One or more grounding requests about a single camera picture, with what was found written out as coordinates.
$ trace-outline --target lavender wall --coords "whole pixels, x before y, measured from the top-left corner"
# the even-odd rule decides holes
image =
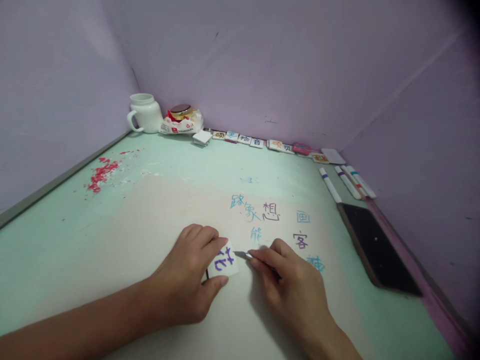
[[[132,70],[94,0],[0,2],[0,213],[128,131]]]
[[[447,0],[103,4],[164,112],[187,102],[211,128],[314,148],[343,149],[461,26]]]
[[[480,333],[480,56],[461,33],[343,154],[459,314]]]

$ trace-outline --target mug handle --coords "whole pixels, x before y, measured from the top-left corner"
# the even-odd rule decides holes
[[[133,116],[137,113],[136,110],[132,110],[128,113],[128,115],[126,116],[126,119],[128,120],[128,124],[130,125],[131,129],[136,132],[136,133],[141,133],[144,128],[143,127],[139,127],[139,128],[135,128],[134,124],[132,123],[132,118]]]

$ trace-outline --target marker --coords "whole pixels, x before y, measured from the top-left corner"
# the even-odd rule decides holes
[[[367,185],[367,183],[360,177],[359,173],[355,171],[355,169],[352,166],[347,166],[346,167],[350,174],[360,183],[361,187],[365,190],[367,195],[371,199],[375,199],[377,195],[375,195],[374,191],[370,188],[370,186]]]
[[[367,193],[365,192],[364,188],[362,185],[359,184],[357,179],[354,178],[354,176],[350,173],[350,171],[347,169],[345,165],[340,166],[341,169],[345,174],[347,174],[348,178],[353,182],[353,184],[357,187],[358,192],[360,193],[360,196],[362,196],[362,199],[367,196]]]
[[[340,166],[335,166],[335,171],[336,173],[338,174],[338,176],[340,177],[340,179],[343,181],[343,183],[345,184],[346,188],[348,189],[348,191],[350,192],[350,194],[357,200],[361,200],[362,197],[360,196],[359,192],[357,191],[357,189],[354,187],[354,185],[350,182],[349,178],[347,177],[347,175],[345,175],[345,173],[342,171],[342,169],[340,168]]]
[[[320,171],[321,177],[325,181],[328,191],[330,191],[330,194],[333,196],[333,200],[335,200],[337,204],[341,203],[342,199],[340,198],[340,195],[337,192],[337,190],[335,190],[335,186],[332,184],[332,181],[329,179],[329,176],[327,175],[327,172],[325,171],[325,169],[321,167],[318,170]]]

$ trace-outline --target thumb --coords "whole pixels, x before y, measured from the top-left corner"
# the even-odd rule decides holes
[[[208,304],[208,307],[210,307],[220,289],[228,282],[229,277],[222,275],[212,277],[203,283],[202,297],[203,301]]]

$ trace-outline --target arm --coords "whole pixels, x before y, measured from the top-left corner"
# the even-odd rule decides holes
[[[187,226],[150,277],[0,337],[0,359],[99,359],[148,333],[202,321],[228,277],[201,279],[226,243],[212,227]]]
[[[311,359],[361,360],[330,314],[322,275],[312,265],[281,239],[275,239],[270,248],[249,252],[270,309]]]

